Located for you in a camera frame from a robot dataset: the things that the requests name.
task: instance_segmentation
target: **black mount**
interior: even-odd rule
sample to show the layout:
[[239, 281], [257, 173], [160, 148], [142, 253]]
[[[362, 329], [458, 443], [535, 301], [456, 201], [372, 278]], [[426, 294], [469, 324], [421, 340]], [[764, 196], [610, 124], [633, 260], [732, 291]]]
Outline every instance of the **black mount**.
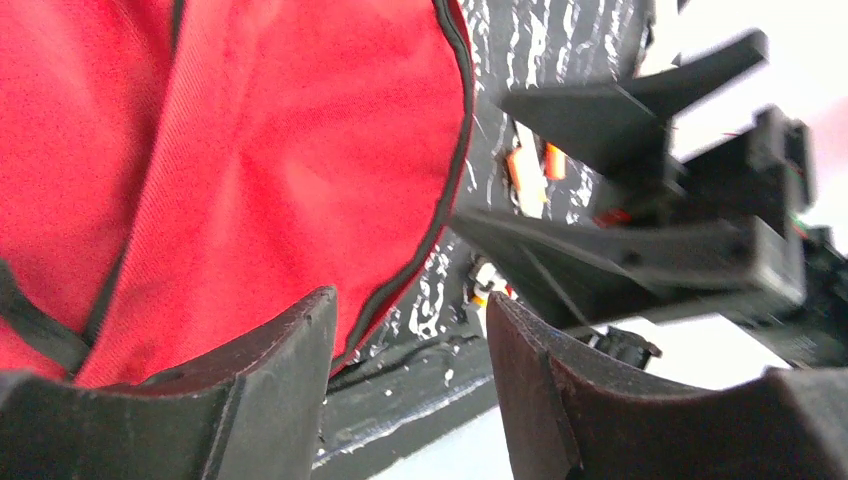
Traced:
[[0, 478], [306, 480], [335, 326], [324, 288], [139, 386], [0, 373]]
[[765, 59], [753, 32], [675, 70], [617, 83], [509, 92], [503, 110], [600, 175], [605, 228], [488, 211], [451, 227], [560, 329], [643, 316], [752, 316], [804, 301], [797, 213], [813, 201], [807, 130], [775, 107], [681, 164], [671, 119]]
[[613, 360], [505, 295], [489, 348], [516, 480], [848, 478], [848, 373], [713, 392]]
[[804, 304], [728, 318], [795, 368], [848, 367], [848, 260], [833, 248], [830, 228], [806, 233]]
[[605, 335], [598, 333], [587, 340], [585, 343], [595, 350], [639, 370], [644, 370], [652, 357], [662, 357], [659, 347], [645, 337], [615, 327], [609, 327]]

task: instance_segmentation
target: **white paint splatter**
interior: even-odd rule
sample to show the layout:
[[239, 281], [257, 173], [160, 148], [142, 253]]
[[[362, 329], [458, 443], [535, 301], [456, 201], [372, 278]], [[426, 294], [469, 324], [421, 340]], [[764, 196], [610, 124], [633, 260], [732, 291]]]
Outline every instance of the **white paint splatter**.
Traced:
[[562, 17], [562, 28], [565, 31], [565, 36], [568, 39], [565, 45], [559, 49], [557, 55], [557, 81], [565, 80], [566, 71], [568, 70], [568, 60], [571, 58], [571, 52], [574, 50], [574, 30], [577, 28], [577, 19], [580, 16], [580, 5], [575, 5], [574, 0], [568, 0], [565, 6], [565, 15]]
[[409, 312], [409, 330], [421, 340], [433, 338], [439, 334], [438, 321], [445, 303], [445, 279], [451, 258], [436, 246], [424, 263], [424, 273], [418, 280], [419, 295]]
[[509, 87], [515, 84], [515, 70], [512, 67], [512, 62], [515, 60], [515, 47], [518, 46], [519, 40], [518, 26], [521, 24], [518, 21], [518, 6], [515, 4], [512, 6], [512, 24], [515, 26], [515, 30], [512, 31], [512, 37], [509, 39], [509, 51], [506, 53], [506, 67], [508, 72], [506, 84]]
[[542, 23], [545, 25], [545, 40], [547, 43], [548, 28], [551, 20], [551, 0], [545, 0], [545, 13], [542, 15]]
[[604, 7], [605, 6], [606, 6], [606, 2], [598, 2], [598, 12], [597, 12], [597, 17], [596, 17], [597, 21], [592, 23], [592, 35], [589, 36], [589, 39], [586, 40], [586, 42], [584, 42], [585, 45], [586, 45], [585, 48], [591, 49], [590, 52], [589, 52], [589, 56], [587, 58], [587, 61], [583, 65], [583, 68], [584, 68], [583, 69], [583, 78], [585, 78], [587, 80], [592, 76], [592, 73], [593, 73], [592, 69], [594, 68], [594, 65], [593, 65], [593, 62], [591, 61], [591, 59], [595, 57], [595, 52], [598, 50], [598, 48], [603, 43], [601, 41], [600, 33], [601, 33], [601, 24], [603, 23], [601, 21], [601, 19], [604, 18]]
[[527, 81], [525, 86], [539, 86], [539, 79], [536, 75], [539, 65], [542, 62], [542, 55], [545, 53], [545, 40], [548, 37], [547, 25], [542, 23], [538, 17], [530, 12], [530, 52], [527, 54]]
[[607, 33], [604, 35], [604, 52], [607, 54], [607, 60], [610, 72], [616, 73], [618, 65], [618, 31], [621, 28], [621, 0], [617, 0], [612, 11], [612, 19]]
[[[471, 59], [474, 62], [474, 73], [477, 78], [481, 78], [484, 72], [491, 70], [491, 63], [488, 58], [489, 52], [489, 6], [488, 2], [483, 0], [480, 2], [479, 9], [474, 0], [464, 2], [463, 11], [466, 13], [468, 28], [472, 32], [472, 38], [480, 38], [483, 41], [483, 48], [477, 42], [471, 42]], [[484, 82], [474, 83], [475, 91], [479, 94], [485, 91]]]
[[473, 192], [477, 190], [477, 178], [474, 176], [474, 166], [467, 157], [465, 159], [465, 171], [468, 172], [468, 181], [471, 182], [471, 185], [468, 186], [468, 191]]
[[392, 331], [392, 335], [395, 337], [400, 334], [400, 309], [397, 307], [392, 307], [391, 313], [389, 314], [389, 328]]
[[574, 192], [574, 197], [577, 198], [581, 207], [588, 207], [589, 201], [592, 199], [592, 187], [594, 186], [591, 173], [588, 169], [584, 169], [580, 175], [580, 188]]

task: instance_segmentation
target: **red canvas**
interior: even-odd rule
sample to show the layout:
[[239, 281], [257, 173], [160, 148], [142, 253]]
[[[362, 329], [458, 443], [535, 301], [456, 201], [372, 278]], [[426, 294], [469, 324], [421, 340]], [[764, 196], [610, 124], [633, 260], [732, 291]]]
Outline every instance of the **red canvas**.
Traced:
[[[188, 0], [176, 51], [171, 0], [0, 4], [0, 258], [82, 332], [126, 247], [75, 382], [140, 382], [321, 285], [335, 355], [364, 339], [467, 148], [467, 35], [441, 3]], [[0, 368], [65, 375], [2, 319]]]

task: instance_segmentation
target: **black plastic bracket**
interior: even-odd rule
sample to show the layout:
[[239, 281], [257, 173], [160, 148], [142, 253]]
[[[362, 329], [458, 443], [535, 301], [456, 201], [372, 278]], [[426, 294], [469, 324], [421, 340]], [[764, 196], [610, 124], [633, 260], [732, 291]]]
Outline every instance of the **black plastic bracket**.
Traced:
[[615, 327], [609, 327], [606, 335], [598, 334], [592, 341], [590, 346], [595, 350], [640, 370], [648, 366], [652, 357], [662, 357], [659, 347], [645, 337]]
[[0, 477], [308, 479], [336, 292], [143, 385], [87, 390], [0, 374]]
[[795, 215], [814, 199], [806, 128], [770, 107], [685, 164], [668, 153], [673, 115], [763, 61], [765, 45], [753, 32], [649, 77], [509, 92], [507, 113], [600, 174], [604, 228], [488, 211], [460, 212], [451, 227], [561, 329], [797, 307]]
[[796, 368], [848, 367], [848, 259], [833, 247], [830, 228], [807, 229], [805, 235], [804, 304], [728, 318]]

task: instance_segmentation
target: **black piping trim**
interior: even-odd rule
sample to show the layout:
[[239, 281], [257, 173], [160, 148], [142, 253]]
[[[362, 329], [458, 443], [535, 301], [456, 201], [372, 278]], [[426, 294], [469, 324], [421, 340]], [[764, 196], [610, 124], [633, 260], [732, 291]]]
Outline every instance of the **black piping trim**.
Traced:
[[76, 373], [88, 356], [90, 348], [79, 335], [26, 298], [3, 260], [0, 260], [0, 315], [27, 345], [68, 373]]
[[365, 336], [372, 326], [374, 316], [380, 310], [380, 307], [388, 301], [394, 292], [412, 281], [415, 274], [424, 265], [430, 251], [436, 246], [439, 232], [442, 231], [451, 214], [453, 199], [456, 195], [459, 182], [462, 179], [462, 167], [465, 164], [465, 156], [471, 139], [471, 126], [474, 120], [474, 79], [472, 76], [473, 66], [471, 63], [471, 54], [468, 51], [465, 38], [463, 38], [456, 25], [456, 21], [451, 15], [450, 1], [433, 0], [439, 25], [442, 27], [445, 37], [456, 54], [460, 76], [462, 77], [463, 92], [465, 94], [465, 116], [462, 119], [462, 128], [460, 129], [459, 139], [454, 150], [453, 159], [451, 160], [448, 181], [445, 184], [445, 189], [442, 191], [442, 197], [436, 205], [436, 213], [433, 216], [430, 227], [427, 229], [427, 233], [415, 251], [412, 260], [394, 278], [380, 286], [365, 302], [357, 317], [356, 324], [348, 336], [344, 353], [333, 359], [332, 370], [338, 369], [350, 360], [356, 348], [365, 340]]
[[106, 311], [109, 310], [109, 304], [112, 303], [112, 297], [115, 293], [115, 286], [118, 284], [118, 274], [121, 272], [121, 266], [124, 264], [124, 255], [126, 247], [118, 255], [115, 264], [112, 265], [112, 270], [109, 276], [106, 277], [106, 283], [100, 289], [97, 295], [97, 300], [94, 301], [94, 306], [88, 314], [88, 321], [85, 324], [85, 332], [82, 334], [82, 339], [85, 343], [94, 346], [94, 342], [100, 336], [100, 329], [103, 328], [103, 320], [106, 318]]
[[185, 0], [174, 0], [174, 14], [171, 17], [171, 51], [177, 51], [177, 42], [180, 41], [180, 26], [183, 24], [183, 13], [185, 12]]

